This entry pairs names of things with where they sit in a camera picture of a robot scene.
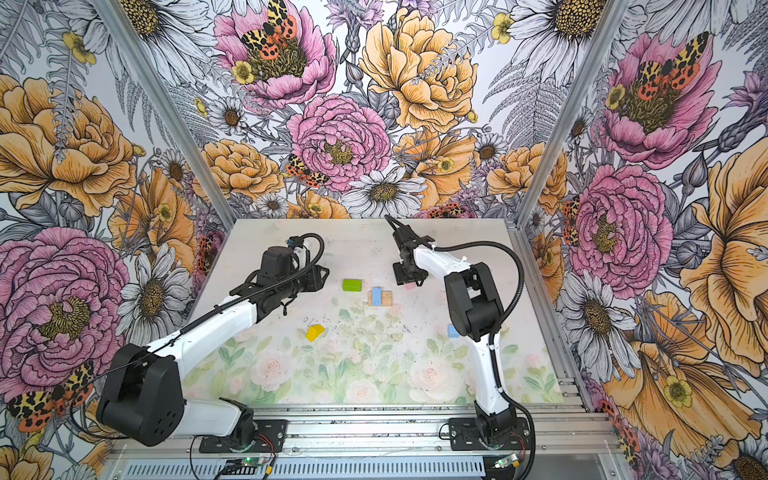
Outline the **green wood block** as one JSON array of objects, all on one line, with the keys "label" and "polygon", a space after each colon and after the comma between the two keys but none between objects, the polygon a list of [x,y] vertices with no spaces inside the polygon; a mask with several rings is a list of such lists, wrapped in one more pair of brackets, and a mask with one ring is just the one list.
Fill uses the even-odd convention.
[{"label": "green wood block", "polygon": [[363,290],[363,281],[361,279],[346,278],[342,281],[342,290],[344,292],[361,292]]}]

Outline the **blue long wood block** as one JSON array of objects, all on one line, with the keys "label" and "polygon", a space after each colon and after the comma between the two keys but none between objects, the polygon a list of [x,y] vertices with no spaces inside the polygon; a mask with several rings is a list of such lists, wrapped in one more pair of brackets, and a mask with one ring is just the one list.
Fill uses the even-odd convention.
[{"label": "blue long wood block", "polygon": [[380,287],[373,287],[371,289],[370,305],[376,307],[383,305],[383,290]]}]

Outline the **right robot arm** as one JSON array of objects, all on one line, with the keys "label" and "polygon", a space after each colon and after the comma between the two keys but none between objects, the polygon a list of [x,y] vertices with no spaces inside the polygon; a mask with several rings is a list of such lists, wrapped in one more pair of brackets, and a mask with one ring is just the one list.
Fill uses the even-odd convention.
[{"label": "right robot arm", "polygon": [[[409,225],[387,215],[400,261],[393,265],[399,285],[420,287],[431,276],[444,283],[451,324],[469,343],[475,368],[475,418],[479,438],[487,445],[499,443],[518,426],[519,403],[510,397],[501,366],[496,340],[504,321],[518,305],[525,274],[519,256],[508,246],[495,241],[471,241],[440,247],[430,236],[418,235]],[[515,263],[518,280],[509,304],[504,306],[490,267],[471,264],[453,255],[455,251],[488,247],[505,252]]]}]

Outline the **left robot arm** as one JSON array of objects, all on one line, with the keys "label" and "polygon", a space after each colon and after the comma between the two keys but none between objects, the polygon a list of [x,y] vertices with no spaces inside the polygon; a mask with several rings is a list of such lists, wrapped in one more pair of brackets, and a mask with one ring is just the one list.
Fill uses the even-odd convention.
[{"label": "left robot arm", "polygon": [[216,438],[234,450],[249,448],[258,435],[251,407],[232,399],[193,400],[182,383],[208,355],[227,341],[285,312],[302,293],[321,290],[329,270],[319,261],[325,250],[320,236],[316,250],[306,246],[309,235],[290,237],[262,255],[260,267],[233,288],[210,311],[145,346],[128,343],[116,353],[106,372],[96,419],[146,447],[169,438]]}]

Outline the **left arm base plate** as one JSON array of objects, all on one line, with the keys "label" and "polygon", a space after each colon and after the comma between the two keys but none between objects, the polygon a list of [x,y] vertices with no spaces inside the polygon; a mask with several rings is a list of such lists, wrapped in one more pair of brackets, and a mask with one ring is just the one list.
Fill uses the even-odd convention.
[{"label": "left arm base plate", "polygon": [[243,443],[235,433],[228,437],[204,436],[198,452],[202,454],[224,453],[281,453],[287,437],[286,420],[262,419],[253,422],[253,434]]}]

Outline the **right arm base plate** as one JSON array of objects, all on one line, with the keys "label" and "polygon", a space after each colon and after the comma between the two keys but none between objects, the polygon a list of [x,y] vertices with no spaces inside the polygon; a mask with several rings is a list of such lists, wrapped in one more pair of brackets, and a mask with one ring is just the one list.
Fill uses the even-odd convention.
[{"label": "right arm base plate", "polygon": [[470,418],[450,418],[441,427],[439,437],[450,444],[452,451],[514,450],[530,449],[531,430],[528,422],[520,419],[518,429],[503,434],[495,440],[485,442],[477,425]]}]

